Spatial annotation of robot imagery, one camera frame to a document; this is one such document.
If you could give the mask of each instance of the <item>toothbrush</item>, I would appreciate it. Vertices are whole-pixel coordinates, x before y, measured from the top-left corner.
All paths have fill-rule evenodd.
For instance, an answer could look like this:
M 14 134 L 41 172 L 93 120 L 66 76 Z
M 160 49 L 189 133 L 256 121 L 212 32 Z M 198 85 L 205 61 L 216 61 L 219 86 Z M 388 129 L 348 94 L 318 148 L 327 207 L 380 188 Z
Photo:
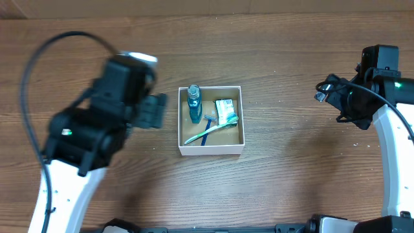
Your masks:
M 188 140 L 184 143 L 184 145 L 187 145 L 187 144 L 189 144 L 190 142 L 193 142 L 193 141 L 195 141 L 195 140 L 197 140 L 197 139 L 201 138 L 202 136 L 206 135 L 207 133 L 210 133 L 210 132 L 212 132 L 212 131 L 215 131 L 216 129 L 220 129 L 220 128 L 226 127 L 226 126 L 228 126 L 228 125 L 230 125 L 230 124 L 233 124 L 233 123 L 237 122 L 238 120 L 239 120 L 239 117 L 238 117 L 238 116 L 234 116 L 234 117 L 232 117 L 231 119 L 229 119 L 229 120 L 227 121 L 227 123 L 225 123 L 225 124 L 221 124 L 221 125 L 218 125 L 218 126 L 213 126 L 213 127 L 211 127 L 210 129 L 207 129 L 206 131 L 204 131 L 204 132 L 202 132 L 202 133 L 199 133 L 198 135 L 196 135 L 196 136 L 194 136 L 194 137 L 191 137 L 190 139 L 188 139 Z

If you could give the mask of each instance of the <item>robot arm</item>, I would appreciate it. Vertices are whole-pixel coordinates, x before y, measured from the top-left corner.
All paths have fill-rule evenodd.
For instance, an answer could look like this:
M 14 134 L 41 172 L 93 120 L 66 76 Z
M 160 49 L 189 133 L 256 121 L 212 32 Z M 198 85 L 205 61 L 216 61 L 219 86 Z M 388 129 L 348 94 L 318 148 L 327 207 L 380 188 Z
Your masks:
M 313 216 L 305 232 L 393 232 L 414 230 L 414 81 L 401 78 L 398 47 L 376 45 L 362 51 L 358 74 L 348 81 L 334 74 L 318 84 L 315 99 L 340 110 L 337 122 L 366 130 L 372 121 L 382 152 L 384 205 L 381 218 L 355 223 Z
M 110 48 L 113 55 L 92 87 L 53 117 L 45 149 L 40 152 L 30 122 L 27 123 L 25 84 L 39 55 L 52 42 L 68 36 L 93 38 Z M 34 149 L 41 153 L 41 165 L 45 167 L 29 232 L 78 233 L 106 167 L 112 156 L 123 148 L 133 127 L 162 126 L 167 97 L 149 95 L 155 84 L 153 67 L 157 59 L 135 52 L 116 52 L 96 36 L 66 32 L 43 44 L 28 63 L 22 81 L 22 115 Z M 89 107 L 79 108 L 86 98 L 90 98 Z

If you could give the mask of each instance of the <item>blue bottle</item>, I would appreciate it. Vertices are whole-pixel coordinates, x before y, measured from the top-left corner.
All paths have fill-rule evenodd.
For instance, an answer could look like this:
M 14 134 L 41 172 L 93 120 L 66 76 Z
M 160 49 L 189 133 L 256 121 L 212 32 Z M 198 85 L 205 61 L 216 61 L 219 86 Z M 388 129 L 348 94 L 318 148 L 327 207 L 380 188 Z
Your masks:
M 188 98 L 188 107 L 190 108 L 190 117 L 193 124 L 200 123 L 202 115 L 202 106 L 201 106 L 201 91 L 198 85 L 191 85 L 187 90 Z

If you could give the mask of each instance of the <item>wooden table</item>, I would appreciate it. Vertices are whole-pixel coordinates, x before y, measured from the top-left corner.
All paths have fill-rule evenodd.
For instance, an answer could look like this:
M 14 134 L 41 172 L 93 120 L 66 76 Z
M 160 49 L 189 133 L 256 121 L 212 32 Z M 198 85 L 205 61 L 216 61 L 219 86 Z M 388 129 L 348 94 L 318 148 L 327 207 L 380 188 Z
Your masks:
M 121 50 L 159 59 L 156 93 L 170 97 L 162 130 L 135 130 L 112 160 L 83 222 L 114 217 L 141 227 L 241 227 L 304 222 L 313 213 L 380 216 L 383 179 L 374 127 L 338 124 L 315 85 L 354 76 L 364 47 L 400 47 L 414 77 L 414 14 L 274 14 L 214 17 L 0 21 L 0 232 L 26 232 L 40 169 L 21 125 L 18 87 L 34 49 L 60 32 L 85 30 Z M 107 53 L 86 38 L 53 46 L 30 83 L 42 143 L 51 116 L 100 75 Z M 177 89 L 241 85 L 241 156 L 180 156 Z

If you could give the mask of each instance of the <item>open cardboard box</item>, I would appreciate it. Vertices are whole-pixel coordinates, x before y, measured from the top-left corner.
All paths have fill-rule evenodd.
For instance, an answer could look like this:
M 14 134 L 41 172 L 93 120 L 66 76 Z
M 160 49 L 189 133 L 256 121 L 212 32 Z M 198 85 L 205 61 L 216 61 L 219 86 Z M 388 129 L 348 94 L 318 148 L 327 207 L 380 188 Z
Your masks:
M 187 87 L 179 88 L 179 149 L 181 155 L 240 155 L 245 146 L 241 87 L 200 87 L 202 118 L 199 124 L 191 122 L 187 89 Z M 233 100 L 235 112 L 239 117 L 237 126 L 209 133 L 204 146 L 201 146 L 202 137 L 184 145 L 187 139 L 206 130 L 208 121 L 203 118 L 204 115 L 217 118 L 217 110 L 213 101 L 222 99 Z M 217 122 L 212 122 L 210 127 L 216 124 Z

